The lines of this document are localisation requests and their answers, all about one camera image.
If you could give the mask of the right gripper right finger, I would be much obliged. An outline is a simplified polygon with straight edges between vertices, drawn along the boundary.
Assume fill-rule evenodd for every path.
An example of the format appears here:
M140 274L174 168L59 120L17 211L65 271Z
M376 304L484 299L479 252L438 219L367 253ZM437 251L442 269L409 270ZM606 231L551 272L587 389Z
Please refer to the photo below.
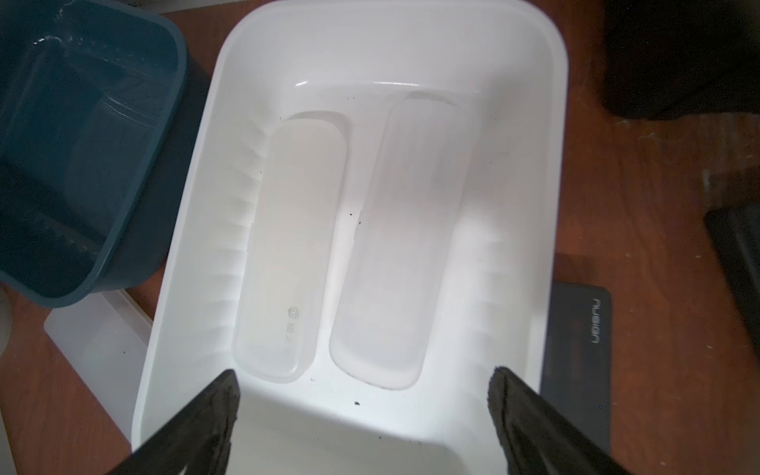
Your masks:
M487 403L508 473L627 473L509 368L494 369Z

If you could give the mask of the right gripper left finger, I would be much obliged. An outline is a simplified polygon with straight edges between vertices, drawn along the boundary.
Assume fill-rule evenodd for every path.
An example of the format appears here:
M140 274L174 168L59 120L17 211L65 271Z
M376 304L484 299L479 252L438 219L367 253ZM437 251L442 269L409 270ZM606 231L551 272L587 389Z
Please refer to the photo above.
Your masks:
M224 474L241 401L235 371L220 373L113 474Z

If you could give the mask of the smooth translucent pencil case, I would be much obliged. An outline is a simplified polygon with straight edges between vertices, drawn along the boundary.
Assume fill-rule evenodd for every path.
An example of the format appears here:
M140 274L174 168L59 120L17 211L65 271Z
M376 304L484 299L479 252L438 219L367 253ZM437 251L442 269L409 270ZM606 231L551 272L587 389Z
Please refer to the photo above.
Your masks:
M312 364L348 145L332 122L299 118L272 135L251 223L233 357L290 383Z

